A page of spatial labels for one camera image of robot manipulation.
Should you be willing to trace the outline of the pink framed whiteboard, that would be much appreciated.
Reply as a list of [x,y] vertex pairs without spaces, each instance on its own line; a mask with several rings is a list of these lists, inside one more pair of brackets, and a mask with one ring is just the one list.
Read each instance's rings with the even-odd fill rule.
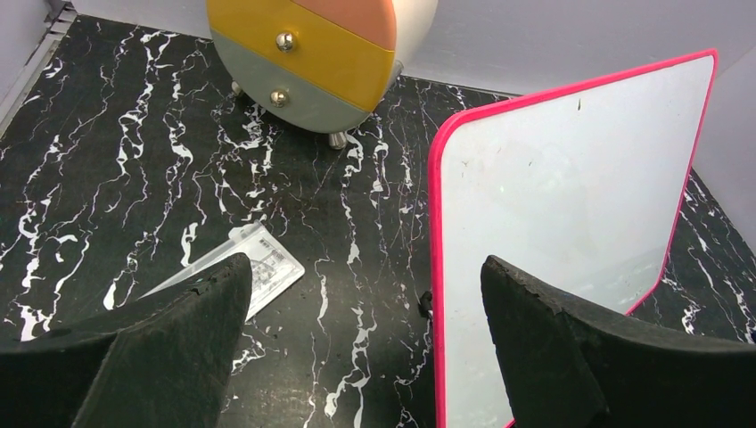
[[718,53],[689,53],[460,111],[428,160],[439,427],[510,427],[485,259],[628,314],[659,283]]

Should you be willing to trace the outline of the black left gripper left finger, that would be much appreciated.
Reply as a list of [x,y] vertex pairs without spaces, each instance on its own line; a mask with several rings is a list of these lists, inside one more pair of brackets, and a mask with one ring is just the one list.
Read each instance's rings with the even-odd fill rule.
[[216,426],[252,279],[236,253],[121,308],[2,341],[2,426]]

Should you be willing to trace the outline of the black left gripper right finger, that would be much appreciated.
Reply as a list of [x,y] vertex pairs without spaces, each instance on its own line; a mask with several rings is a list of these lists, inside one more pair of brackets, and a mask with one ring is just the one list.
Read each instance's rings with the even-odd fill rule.
[[752,427],[755,348],[628,317],[490,256],[481,293],[518,427]]

